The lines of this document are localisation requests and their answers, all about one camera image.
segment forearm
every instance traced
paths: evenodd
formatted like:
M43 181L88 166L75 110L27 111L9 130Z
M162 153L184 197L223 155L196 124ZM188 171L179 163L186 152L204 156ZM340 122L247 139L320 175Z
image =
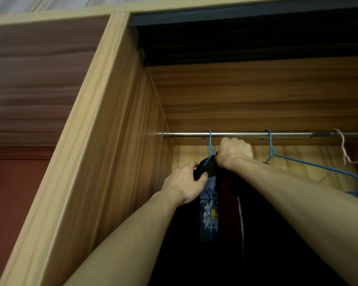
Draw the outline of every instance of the forearm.
M350 285L358 285L358 198L251 158L233 158L226 167L256 188Z
M147 285L176 207L158 192L106 238L65 285Z

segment hanger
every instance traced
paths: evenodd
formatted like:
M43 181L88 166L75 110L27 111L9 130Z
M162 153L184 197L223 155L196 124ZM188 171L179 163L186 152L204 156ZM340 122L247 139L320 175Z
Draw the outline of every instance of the hanger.
M210 160L211 156L215 155L215 153L213 152L212 144L211 144L212 133L211 133L210 130L208 130L208 132L210 133L210 157L207 158L207 160L205 161L204 165L206 165L208 163L208 161Z
M271 149L271 155L270 155L270 157L267 159L267 161L265 163L268 163L272 159L272 157L274 157L274 156L275 157L281 157L281 158L289 159L289 160L292 160L292 161L295 161L295 162L300 162L300 163L305 163L307 165L312 165L314 167L324 168L325 170L331 170L331 171L336 172L336 173L342 173L344 175L348 175L348 176L351 176L351 177L354 177L354 178L358 179L358 175L355 175L353 173L348 173L348 172L344 172L344 171L341 171L341 170L337 170L335 168L325 167L323 165L318 165L318 164L311 163L311 162L304 162L302 160L277 155L275 153L274 149L273 149L272 132L269 129L267 129L267 131L269 133L269 144L270 144L270 149ZM347 193L349 193L349 194L358 194L358 191L351 191L351 192L347 192Z

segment string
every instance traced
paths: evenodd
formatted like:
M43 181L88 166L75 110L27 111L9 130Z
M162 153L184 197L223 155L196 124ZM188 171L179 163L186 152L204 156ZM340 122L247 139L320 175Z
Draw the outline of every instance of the string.
M300 163L304 163L304 164L307 164L307 165L312 165L314 167L319 167L319 168L324 168L325 170L331 170L333 172L336 172L336 173L342 173L344 175L348 175L348 176L351 176L353 178L356 178L358 179L358 175L355 175L353 173L348 173L348 172L344 172L344 171L341 171L341 170L337 170L335 168L329 168L329 167L325 167L323 165L318 165L318 164L315 164L315 163L311 163L311 162L305 162L303 160L298 160L298 159L294 159L294 158L290 158L290 157L284 157L284 156L279 156L276 154L276 152L274 151L274 148L273 148L273 144L272 144L272 132L267 129L268 133L269 133L269 145L270 145L270 157L267 159L266 163L268 163L272 157L281 157L281 158L284 158L284 159L287 159L287 160L292 160L294 162L300 162ZM358 191L352 191L352 192L347 192L349 194L358 194Z
M339 129L335 129L335 130L341 135L341 138L342 138L341 149L344 154L344 165L346 164L346 161L348 161L349 163L358 163L358 160L355 162L352 162L350 157L347 155L346 149L345 149L345 137L344 137L343 133Z
M208 130L208 132L210 133L210 157L207 158L207 160L205 161L204 165L206 165L208 163L208 161L210 160L211 156L215 155L215 153L213 152L212 144L211 144L212 133L211 133L210 130Z

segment left hand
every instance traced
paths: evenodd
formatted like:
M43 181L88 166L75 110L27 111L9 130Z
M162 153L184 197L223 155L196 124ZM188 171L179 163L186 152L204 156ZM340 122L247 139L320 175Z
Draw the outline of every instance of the left hand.
M184 164L164 181L162 192L171 191L177 195L180 199L179 206L192 202L199 196L208 180L207 173L203 173L199 180L194 180L194 168L196 166L198 165L195 162Z

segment metal clothes rod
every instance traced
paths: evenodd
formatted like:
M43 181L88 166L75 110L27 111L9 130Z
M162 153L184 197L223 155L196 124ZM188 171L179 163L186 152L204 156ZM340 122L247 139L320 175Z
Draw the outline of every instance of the metal clothes rod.
M345 137L358 138L358 132L342 132ZM171 138L207 138L210 136L209 132L163 132L163 137ZM339 137L340 134L336 131L273 131L273 138L330 138ZM241 138L268 138L267 131L213 131L212 137L241 137Z

